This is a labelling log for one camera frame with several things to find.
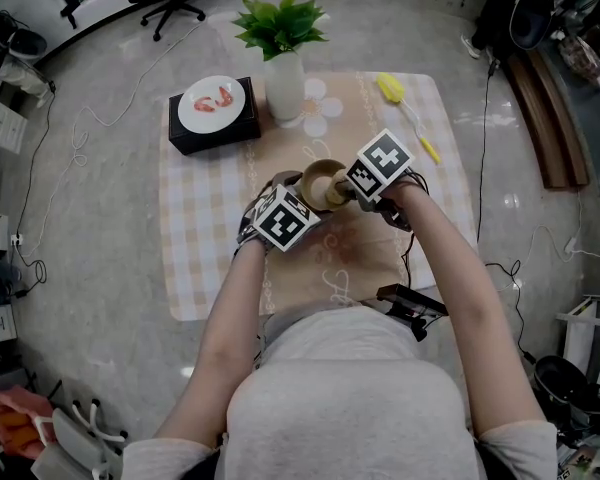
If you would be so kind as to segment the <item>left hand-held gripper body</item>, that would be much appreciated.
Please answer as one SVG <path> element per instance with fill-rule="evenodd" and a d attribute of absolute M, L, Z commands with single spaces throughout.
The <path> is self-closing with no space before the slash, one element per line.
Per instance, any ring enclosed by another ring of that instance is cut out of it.
<path fill-rule="evenodd" d="M 300 200 L 292 185 L 269 184 L 246 208 L 237 244 L 241 248 L 258 240 L 267 251 L 286 252 L 320 223 L 320 217 Z"/>

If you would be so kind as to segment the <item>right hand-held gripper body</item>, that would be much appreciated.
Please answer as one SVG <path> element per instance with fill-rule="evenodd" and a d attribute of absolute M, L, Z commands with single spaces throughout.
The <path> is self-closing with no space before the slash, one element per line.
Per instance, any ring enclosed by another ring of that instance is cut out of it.
<path fill-rule="evenodd" d="M 394 228 L 410 229 L 398 206 L 383 198 L 381 193 L 405 175 L 413 160 L 412 153 L 387 128 L 360 149 L 345 173 L 360 208 L 364 212 L 380 214 Z"/>

